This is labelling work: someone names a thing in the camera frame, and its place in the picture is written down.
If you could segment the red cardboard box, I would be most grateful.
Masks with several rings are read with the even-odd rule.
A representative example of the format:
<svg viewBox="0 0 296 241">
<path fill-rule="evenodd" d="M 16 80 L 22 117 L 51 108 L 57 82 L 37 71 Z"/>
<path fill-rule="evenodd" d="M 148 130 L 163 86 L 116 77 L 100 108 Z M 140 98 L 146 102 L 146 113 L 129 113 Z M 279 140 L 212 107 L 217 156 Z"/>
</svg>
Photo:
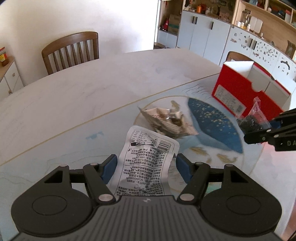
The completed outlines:
<svg viewBox="0 0 296 241">
<path fill-rule="evenodd" d="M 212 96 L 235 117 L 246 117 L 255 101 L 267 118 L 290 109 L 292 93 L 254 61 L 226 61 Z"/>
</svg>

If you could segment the white printed label wrapper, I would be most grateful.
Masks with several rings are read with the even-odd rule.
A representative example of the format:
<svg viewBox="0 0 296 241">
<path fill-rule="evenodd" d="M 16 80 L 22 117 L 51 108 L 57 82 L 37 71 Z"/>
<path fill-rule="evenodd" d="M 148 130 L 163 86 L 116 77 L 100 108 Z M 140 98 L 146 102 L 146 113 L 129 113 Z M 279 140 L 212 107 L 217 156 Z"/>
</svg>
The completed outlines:
<svg viewBox="0 0 296 241">
<path fill-rule="evenodd" d="M 132 126 L 109 182 L 115 196 L 171 195 L 168 171 L 179 143 L 165 135 Z"/>
</svg>

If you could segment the crumpled silver brown wrapper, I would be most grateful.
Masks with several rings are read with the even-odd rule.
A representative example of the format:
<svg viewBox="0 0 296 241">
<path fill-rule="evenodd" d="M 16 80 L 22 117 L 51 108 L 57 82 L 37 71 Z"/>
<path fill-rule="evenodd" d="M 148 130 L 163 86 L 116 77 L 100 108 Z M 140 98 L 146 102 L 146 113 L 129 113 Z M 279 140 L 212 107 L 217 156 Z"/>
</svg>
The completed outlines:
<svg viewBox="0 0 296 241">
<path fill-rule="evenodd" d="M 171 101 L 171 108 L 139 108 L 139 111 L 152 129 L 161 135 L 177 139 L 198 134 L 174 100 Z"/>
</svg>

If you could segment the wooden chair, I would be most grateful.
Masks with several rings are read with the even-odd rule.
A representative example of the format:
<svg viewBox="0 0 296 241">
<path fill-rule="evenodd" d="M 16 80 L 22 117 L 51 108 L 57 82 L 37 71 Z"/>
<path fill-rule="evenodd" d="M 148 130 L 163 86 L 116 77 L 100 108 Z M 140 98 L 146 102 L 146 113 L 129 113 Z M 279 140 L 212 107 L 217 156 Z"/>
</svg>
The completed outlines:
<svg viewBox="0 0 296 241">
<path fill-rule="evenodd" d="M 230 51 L 226 57 L 226 62 L 228 61 L 252 61 L 252 59 L 241 53 Z"/>
<path fill-rule="evenodd" d="M 49 75 L 99 59 L 99 34 L 86 31 L 67 35 L 48 44 L 41 54 Z"/>
</svg>

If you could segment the clear bag black contents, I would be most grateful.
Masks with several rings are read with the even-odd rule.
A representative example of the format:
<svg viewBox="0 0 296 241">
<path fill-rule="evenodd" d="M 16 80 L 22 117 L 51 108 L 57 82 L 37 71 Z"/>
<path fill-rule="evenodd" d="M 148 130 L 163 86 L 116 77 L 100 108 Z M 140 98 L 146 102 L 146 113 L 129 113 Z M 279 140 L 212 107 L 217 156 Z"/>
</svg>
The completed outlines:
<svg viewBox="0 0 296 241">
<path fill-rule="evenodd" d="M 238 126 L 244 134 L 255 131 L 269 129 L 270 122 L 260 109 L 260 99 L 255 97 L 253 100 L 253 107 L 246 117 L 240 117 L 237 120 Z"/>
</svg>

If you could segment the cardboard box in cabinet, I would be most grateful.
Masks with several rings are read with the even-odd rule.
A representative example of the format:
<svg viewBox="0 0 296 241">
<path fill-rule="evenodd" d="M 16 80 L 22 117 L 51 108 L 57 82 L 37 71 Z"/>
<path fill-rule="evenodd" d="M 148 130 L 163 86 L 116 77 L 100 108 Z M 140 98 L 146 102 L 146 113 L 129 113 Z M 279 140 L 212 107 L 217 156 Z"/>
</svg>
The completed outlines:
<svg viewBox="0 0 296 241">
<path fill-rule="evenodd" d="M 170 14 L 168 32 L 177 35 L 179 31 L 180 21 L 181 21 L 180 15 Z"/>
</svg>

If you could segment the white sideboard cabinet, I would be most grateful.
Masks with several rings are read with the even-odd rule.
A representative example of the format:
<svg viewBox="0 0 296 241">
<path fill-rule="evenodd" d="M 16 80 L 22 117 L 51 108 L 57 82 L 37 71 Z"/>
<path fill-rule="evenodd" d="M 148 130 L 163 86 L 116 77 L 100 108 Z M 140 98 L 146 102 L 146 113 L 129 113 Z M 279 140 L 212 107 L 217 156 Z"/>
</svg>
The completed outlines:
<svg viewBox="0 0 296 241">
<path fill-rule="evenodd" d="M 10 56 L 8 60 L 7 65 L 1 65 L 0 101 L 24 87 L 14 56 Z"/>
</svg>

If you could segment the wooden chair at right side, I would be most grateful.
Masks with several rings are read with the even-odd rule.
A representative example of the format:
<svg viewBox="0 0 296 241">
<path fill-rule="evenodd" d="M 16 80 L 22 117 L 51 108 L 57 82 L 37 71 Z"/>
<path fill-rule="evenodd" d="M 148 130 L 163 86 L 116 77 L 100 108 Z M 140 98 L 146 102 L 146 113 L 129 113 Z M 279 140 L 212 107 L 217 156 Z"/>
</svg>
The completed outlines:
<svg viewBox="0 0 296 241">
<path fill-rule="evenodd" d="M 252 59 L 241 53 L 230 51 L 226 57 L 226 62 L 228 61 L 252 61 Z"/>
</svg>

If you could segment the red jar on sideboard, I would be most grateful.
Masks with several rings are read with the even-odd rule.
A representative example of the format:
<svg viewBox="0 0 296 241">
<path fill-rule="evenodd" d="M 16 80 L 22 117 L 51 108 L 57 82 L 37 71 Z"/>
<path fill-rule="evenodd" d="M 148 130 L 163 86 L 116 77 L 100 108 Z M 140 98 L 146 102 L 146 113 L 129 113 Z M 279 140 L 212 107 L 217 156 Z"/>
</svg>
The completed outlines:
<svg viewBox="0 0 296 241">
<path fill-rule="evenodd" d="M 2 47 L 0 49 L 0 62 L 1 62 L 1 65 L 4 67 L 6 66 L 8 63 L 9 63 L 9 58 L 6 54 L 6 49 L 5 47 Z"/>
</svg>

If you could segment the white wall cabinet unit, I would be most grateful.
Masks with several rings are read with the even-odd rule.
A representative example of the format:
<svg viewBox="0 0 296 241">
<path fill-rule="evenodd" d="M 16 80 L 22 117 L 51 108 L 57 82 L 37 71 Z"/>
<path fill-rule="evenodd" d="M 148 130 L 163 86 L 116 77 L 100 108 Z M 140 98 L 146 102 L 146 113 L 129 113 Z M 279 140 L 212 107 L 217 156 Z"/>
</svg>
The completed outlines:
<svg viewBox="0 0 296 241">
<path fill-rule="evenodd" d="M 177 35 L 168 32 L 170 14 L 181 16 Z M 156 42 L 217 65 L 238 52 L 283 85 L 295 83 L 295 5 L 284 1 L 162 1 Z"/>
</svg>

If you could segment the wooden chair at far side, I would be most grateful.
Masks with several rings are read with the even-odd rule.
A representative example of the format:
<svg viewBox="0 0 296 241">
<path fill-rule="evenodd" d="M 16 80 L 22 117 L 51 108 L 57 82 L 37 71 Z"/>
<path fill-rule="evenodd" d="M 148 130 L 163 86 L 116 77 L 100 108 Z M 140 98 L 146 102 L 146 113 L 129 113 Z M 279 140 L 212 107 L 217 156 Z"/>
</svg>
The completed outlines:
<svg viewBox="0 0 296 241">
<path fill-rule="evenodd" d="M 86 31 L 67 35 L 48 44 L 41 54 L 49 75 L 99 59 L 99 34 Z"/>
</svg>

